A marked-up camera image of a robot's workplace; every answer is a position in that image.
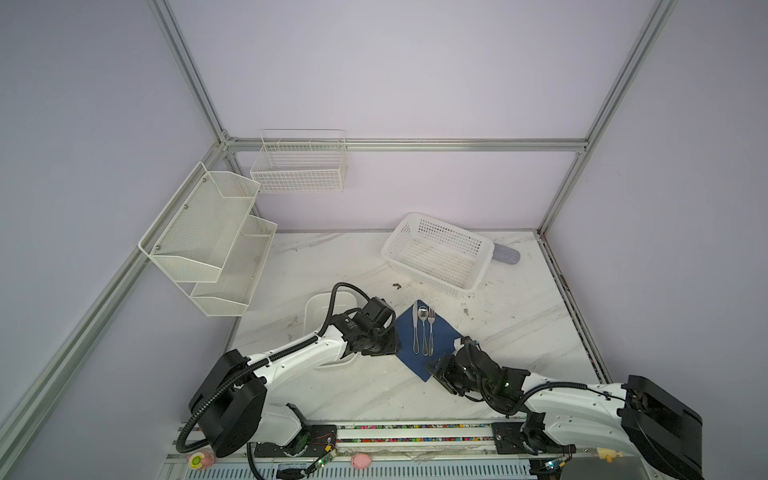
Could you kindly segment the silver table knife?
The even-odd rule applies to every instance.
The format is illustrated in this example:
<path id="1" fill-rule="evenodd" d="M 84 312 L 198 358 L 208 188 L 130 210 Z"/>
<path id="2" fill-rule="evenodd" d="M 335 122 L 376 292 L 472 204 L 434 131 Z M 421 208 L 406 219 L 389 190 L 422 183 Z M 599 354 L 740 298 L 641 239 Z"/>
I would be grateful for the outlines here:
<path id="1" fill-rule="evenodd" d="M 417 355 L 420 353 L 420 344 L 419 344 L 419 304 L 418 301 L 414 302 L 412 306 L 412 328 L 413 328 L 413 343 L 412 343 L 412 351 L 414 355 Z"/>

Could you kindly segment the silver spoon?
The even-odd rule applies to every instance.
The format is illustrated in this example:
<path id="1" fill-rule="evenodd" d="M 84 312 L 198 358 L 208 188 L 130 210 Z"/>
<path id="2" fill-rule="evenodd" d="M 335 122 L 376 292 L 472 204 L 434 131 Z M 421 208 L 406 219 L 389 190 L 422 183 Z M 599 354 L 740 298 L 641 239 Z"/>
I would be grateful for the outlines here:
<path id="1" fill-rule="evenodd" d="M 424 306 L 420 306 L 417 310 L 418 318 L 422 324 L 422 355 L 428 356 L 429 355 L 429 344 L 428 344 L 428 334 L 427 334 L 427 321 L 429 318 L 429 309 Z"/>

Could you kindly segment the blue paper napkin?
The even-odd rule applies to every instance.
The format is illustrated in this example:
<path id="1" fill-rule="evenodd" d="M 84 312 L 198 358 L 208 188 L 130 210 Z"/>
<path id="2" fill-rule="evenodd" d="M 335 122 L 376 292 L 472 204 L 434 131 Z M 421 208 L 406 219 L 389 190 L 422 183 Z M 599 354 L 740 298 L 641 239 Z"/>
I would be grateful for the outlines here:
<path id="1" fill-rule="evenodd" d="M 433 316 L 419 316 L 419 313 L 427 310 L 430 310 L 430 307 L 417 300 L 395 321 L 395 330 L 401 345 L 397 358 L 423 382 L 431 378 L 427 367 L 435 364 L 444 355 L 452 354 L 456 349 L 455 342 L 462 337 L 436 311 Z"/>

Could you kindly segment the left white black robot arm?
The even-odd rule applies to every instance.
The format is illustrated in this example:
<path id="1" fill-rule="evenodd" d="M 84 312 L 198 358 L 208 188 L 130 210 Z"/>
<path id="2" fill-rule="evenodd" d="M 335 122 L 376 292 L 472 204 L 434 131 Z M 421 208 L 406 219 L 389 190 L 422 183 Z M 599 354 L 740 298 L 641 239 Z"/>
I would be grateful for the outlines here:
<path id="1" fill-rule="evenodd" d="M 217 360 L 189 401 L 191 417 L 176 440 L 179 453 L 205 446 L 226 457 L 258 431 L 269 442 L 287 446 L 304 428 L 300 412 L 270 402 L 283 384 L 320 366 L 353 355 L 387 356 L 400 350 L 395 312 L 373 297 L 361 308 L 326 318 L 321 329 L 259 358 L 231 350 Z"/>

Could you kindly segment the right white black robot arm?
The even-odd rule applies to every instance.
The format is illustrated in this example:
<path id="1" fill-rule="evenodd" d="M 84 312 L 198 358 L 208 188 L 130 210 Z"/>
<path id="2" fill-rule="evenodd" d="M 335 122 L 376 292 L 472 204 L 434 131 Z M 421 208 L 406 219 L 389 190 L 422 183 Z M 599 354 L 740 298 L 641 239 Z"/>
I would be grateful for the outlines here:
<path id="1" fill-rule="evenodd" d="M 650 379 L 586 384 L 503 367 L 469 337 L 429 362 L 430 375 L 453 395 L 486 404 L 504 417 L 522 414 L 523 448 L 610 449 L 638 456 L 675 479 L 703 476 L 703 419 Z"/>

